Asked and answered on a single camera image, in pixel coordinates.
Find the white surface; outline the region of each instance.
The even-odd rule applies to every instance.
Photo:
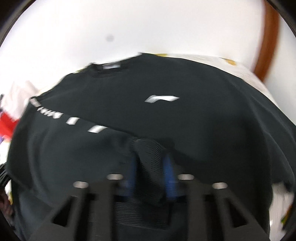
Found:
[[[7,160],[7,154],[9,150],[10,142],[3,141],[0,143],[0,164],[3,164]],[[11,181],[6,185],[5,191],[9,193],[11,190]]]
[[[263,27],[261,0],[37,0],[0,48],[0,91],[38,89],[90,62],[138,52],[219,56],[250,68]]]
[[[266,86],[281,110],[296,124],[296,38],[282,18]]]
[[[294,194],[288,193],[283,184],[274,184],[272,186],[273,200],[269,209],[270,218],[270,240],[279,241],[285,235],[282,230],[281,219],[285,216],[289,206],[293,202]]]

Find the black t-shirt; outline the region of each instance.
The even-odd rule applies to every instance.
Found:
[[[153,95],[157,101],[147,101]],[[294,124],[262,93],[215,67],[142,54],[121,61],[119,68],[91,64],[36,99],[48,111],[63,113],[59,120],[79,117],[155,139],[201,182],[227,183],[266,232],[272,183],[295,189]],[[16,222],[24,238],[73,180],[104,178],[111,171],[106,165],[113,168],[122,160],[108,153],[110,143],[69,131],[66,119],[56,126],[57,119],[40,113],[28,106],[8,154]],[[101,150],[105,158],[97,161]]]

